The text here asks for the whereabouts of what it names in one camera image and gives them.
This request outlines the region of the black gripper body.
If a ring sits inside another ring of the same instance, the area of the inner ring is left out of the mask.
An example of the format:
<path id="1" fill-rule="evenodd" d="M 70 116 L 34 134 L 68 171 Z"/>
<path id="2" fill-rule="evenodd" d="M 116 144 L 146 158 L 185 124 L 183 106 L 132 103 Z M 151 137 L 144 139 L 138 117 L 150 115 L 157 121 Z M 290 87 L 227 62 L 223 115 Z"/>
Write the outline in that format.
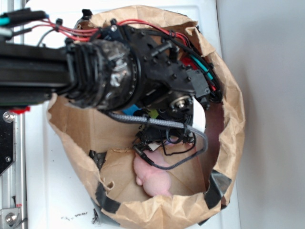
<path id="1" fill-rule="evenodd" d="M 207 149 L 205 112 L 209 85 L 204 73 L 179 59 L 180 45 L 162 32 L 115 22 L 104 29 L 104 112 L 124 123 L 141 124 L 133 148 L 153 151 L 165 143 L 189 143 L 197 138 Z M 142 116 L 122 110 L 135 104 Z M 156 109 L 153 119 L 149 111 Z"/>

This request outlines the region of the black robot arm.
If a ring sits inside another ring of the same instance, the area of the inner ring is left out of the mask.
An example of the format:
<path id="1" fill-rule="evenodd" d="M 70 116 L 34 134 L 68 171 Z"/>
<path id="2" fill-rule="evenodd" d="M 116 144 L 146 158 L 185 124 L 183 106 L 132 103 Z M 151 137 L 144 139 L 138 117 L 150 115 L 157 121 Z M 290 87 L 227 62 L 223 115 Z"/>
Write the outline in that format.
<path id="1" fill-rule="evenodd" d="M 12 44 L 10 39 L 32 31 L 14 27 L 37 21 L 66 35 L 65 45 L 52 49 Z M 86 31 L 51 22 L 47 13 L 23 9 L 0 17 L 0 106 L 23 111 L 30 105 L 64 96 L 78 108 L 93 108 L 108 117 L 143 124 L 142 151 L 152 142 L 196 145 L 208 140 L 195 126 L 195 108 L 209 106 L 208 78 L 204 61 L 199 70 L 179 60 L 185 51 L 197 60 L 187 37 L 148 24 L 144 29 L 129 21 L 112 19 L 109 26 Z"/>

